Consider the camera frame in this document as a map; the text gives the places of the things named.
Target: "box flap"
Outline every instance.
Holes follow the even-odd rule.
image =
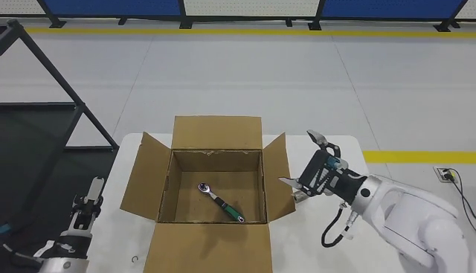
[[[268,225],[158,223],[144,268],[156,272],[272,273]]]
[[[262,149],[261,118],[176,116],[172,149]]]
[[[161,204],[171,150],[146,132],[135,158],[126,192],[120,204],[122,210],[157,219]]]
[[[292,188],[278,179],[279,177],[290,177],[284,133],[263,149],[263,168],[266,213],[270,222],[296,210],[295,201],[291,196]]]

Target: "black cable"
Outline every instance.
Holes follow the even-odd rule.
[[[460,183],[461,183],[461,190],[460,188],[456,185],[456,182],[454,182],[454,178],[453,178],[453,175],[451,174],[451,170],[453,170],[457,175],[458,175],[458,178],[460,180]],[[463,203],[463,210],[464,210],[464,214],[466,215],[466,218],[468,219],[469,221],[469,224],[471,225],[471,227],[473,228],[473,230],[476,231],[476,228],[475,226],[473,225],[473,222],[471,221],[471,218],[469,217],[468,215],[468,211],[466,210],[466,204],[468,205],[468,208],[469,208],[469,211],[471,212],[471,215],[476,219],[476,216],[475,216],[475,212],[473,211],[473,208],[471,207],[471,205],[469,204],[468,200],[466,199],[466,197],[464,196],[463,194],[463,180],[461,179],[461,175],[458,173],[458,171],[456,171],[455,169],[453,168],[448,168],[448,171],[450,171],[449,174],[445,174],[448,175],[447,176],[447,179],[449,179],[449,181],[451,181],[451,183],[453,183],[453,185],[456,187],[456,189],[458,190],[458,192],[460,193],[461,195],[461,201]]]
[[[335,238],[334,242],[332,243],[326,243],[326,235],[327,235],[327,232],[330,231],[330,229],[335,225],[335,223],[339,220],[339,218],[341,217],[342,215],[342,208],[339,208],[339,211],[337,212],[337,215],[335,216],[334,220],[331,221],[331,223],[327,226],[327,228],[324,230],[324,232],[322,233],[322,236],[321,236],[321,244],[323,247],[325,248],[330,248],[330,247],[334,247],[337,245],[337,243],[339,243],[342,238],[344,238],[344,236],[342,236],[342,234],[338,235],[337,238]]]

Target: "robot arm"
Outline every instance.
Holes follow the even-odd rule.
[[[293,194],[296,202],[322,193],[339,196],[352,209],[343,234],[361,216],[397,249],[409,272],[474,272],[466,240],[456,223],[456,208],[424,190],[359,175],[341,159],[336,145],[316,132],[308,134],[320,149],[298,179],[280,178],[297,190]],[[383,201],[391,203],[385,207]],[[324,243],[333,223],[323,234],[324,247],[332,247],[343,238],[342,234],[332,244]]]
[[[104,179],[94,178],[88,195],[74,200],[69,228],[42,255],[45,260],[39,273],[86,273],[91,229],[101,211],[103,197],[100,193],[103,186]]]

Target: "floor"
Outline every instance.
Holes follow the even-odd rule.
[[[429,25],[397,29],[434,30]],[[256,115],[263,118],[265,134],[303,135],[313,129],[353,135],[363,150],[476,151],[476,39],[65,34],[33,38],[117,141],[131,132],[172,132],[175,115]],[[0,102],[67,99],[22,43],[0,58]],[[82,119],[70,144],[104,141]],[[463,215],[460,196],[453,185],[439,183],[433,166],[369,164],[371,173],[432,191],[458,207],[463,230],[476,248],[476,233]],[[476,206],[476,166],[449,166],[460,172],[468,200]]]

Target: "cardboard box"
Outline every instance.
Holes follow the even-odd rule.
[[[268,223],[295,210],[281,176],[289,177],[286,137],[263,149],[261,118],[176,117],[171,149],[144,133],[120,207],[157,222],[144,272],[272,272]],[[201,193],[201,182],[245,223]]]

